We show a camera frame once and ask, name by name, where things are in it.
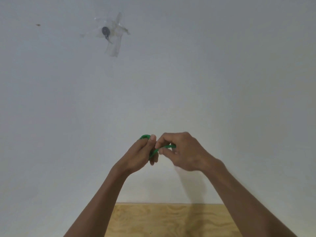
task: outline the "wooden board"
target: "wooden board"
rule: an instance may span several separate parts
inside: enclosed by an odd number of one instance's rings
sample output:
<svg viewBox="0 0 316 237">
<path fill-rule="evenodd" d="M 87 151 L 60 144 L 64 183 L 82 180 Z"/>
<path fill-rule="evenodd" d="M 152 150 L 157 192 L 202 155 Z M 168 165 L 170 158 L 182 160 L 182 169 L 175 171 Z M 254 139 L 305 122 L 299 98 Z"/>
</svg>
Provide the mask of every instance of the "wooden board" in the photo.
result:
<svg viewBox="0 0 316 237">
<path fill-rule="evenodd" d="M 241 237 L 222 204 L 117 204 L 107 237 Z"/>
</svg>

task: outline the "hand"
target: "hand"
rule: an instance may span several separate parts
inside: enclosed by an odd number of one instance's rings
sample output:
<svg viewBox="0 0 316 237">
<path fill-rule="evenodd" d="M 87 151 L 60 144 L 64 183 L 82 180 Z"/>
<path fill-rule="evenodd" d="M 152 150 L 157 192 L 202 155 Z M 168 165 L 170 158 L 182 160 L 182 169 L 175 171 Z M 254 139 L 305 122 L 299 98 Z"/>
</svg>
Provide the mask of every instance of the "hand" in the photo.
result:
<svg viewBox="0 0 316 237">
<path fill-rule="evenodd" d="M 154 150 L 156 136 L 151 135 L 150 139 L 137 140 L 126 152 L 126 154 L 115 164 L 120 170 L 132 174 L 145 166 L 148 162 L 149 154 Z M 158 153 L 150 159 L 150 164 L 154 165 L 158 161 Z"/>
<path fill-rule="evenodd" d="M 177 148 L 173 150 L 161 148 L 170 143 L 175 144 Z M 155 148 L 161 148 L 159 154 L 166 156 L 175 166 L 186 171 L 202 170 L 208 160 L 215 159 L 188 132 L 164 133 Z"/>
</svg>

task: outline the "forearm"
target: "forearm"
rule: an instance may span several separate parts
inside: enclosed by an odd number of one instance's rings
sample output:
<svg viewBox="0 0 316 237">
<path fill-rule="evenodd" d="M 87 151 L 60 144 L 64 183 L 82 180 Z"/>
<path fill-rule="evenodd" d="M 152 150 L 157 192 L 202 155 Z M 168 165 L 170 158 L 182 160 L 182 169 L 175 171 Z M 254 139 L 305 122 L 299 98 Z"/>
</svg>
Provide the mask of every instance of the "forearm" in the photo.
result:
<svg viewBox="0 0 316 237">
<path fill-rule="evenodd" d="M 244 237 L 295 236 L 229 173 L 220 160 L 208 156 L 201 170 L 216 189 Z"/>
<path fill-rule="evenodd" d="M 126 172 L 115 165 L 64 237 L 104 237 L 117 197 L 127 176 Z"/>
</svg>

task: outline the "green string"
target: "green string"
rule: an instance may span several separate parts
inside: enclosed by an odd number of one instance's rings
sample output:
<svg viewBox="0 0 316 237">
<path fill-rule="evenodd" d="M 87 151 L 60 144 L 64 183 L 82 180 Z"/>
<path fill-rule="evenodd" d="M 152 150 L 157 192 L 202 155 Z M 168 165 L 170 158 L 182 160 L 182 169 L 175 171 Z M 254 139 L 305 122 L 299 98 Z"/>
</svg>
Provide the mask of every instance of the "green string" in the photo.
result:
<svg viewBox="0 0 316 237">
<path fill-rule="evenodd" d="M 147 138 L 147 139 L 149 140 L 150 135 L 142 135 L 142 136 L 140 137 L 140 139 L 145 139 L 145 138 Z M 175 145 L 166 145 L 166 146 L 163 146 L 163 147 L 161 147 L 161 148 L 176 148 L 176 146 L 175 146 Z M 156 150 L 151 151 L 151 152 L 149 153 L 149 159 L 152 158 L 152 157 L 158 152 L 158 150 L 159 150 L 159 149 L 156 149 Z"/>
</svg>

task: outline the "transparent tape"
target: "transparent tape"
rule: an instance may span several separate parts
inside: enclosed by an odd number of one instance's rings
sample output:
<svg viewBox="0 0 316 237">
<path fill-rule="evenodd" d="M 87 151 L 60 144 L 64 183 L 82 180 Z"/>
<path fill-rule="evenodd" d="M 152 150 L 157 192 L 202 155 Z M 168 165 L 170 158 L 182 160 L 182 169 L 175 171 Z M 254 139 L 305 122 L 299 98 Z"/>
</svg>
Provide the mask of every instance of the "transparent tape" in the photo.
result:
<svg viewBox="0 0 316 237">
<path fill-rule="evenodd" d="M 119 13 L 115 20 L 110 18 L 95 18 L 97 28 L 82 34 L 81 37 L 104 38 L 108 44 L 105 53 L 109 56 L 118 56 L 121 40 L 124 33 L 130 35 L 128 30 L 120 23 L 122 14 Z"/>
</svg>

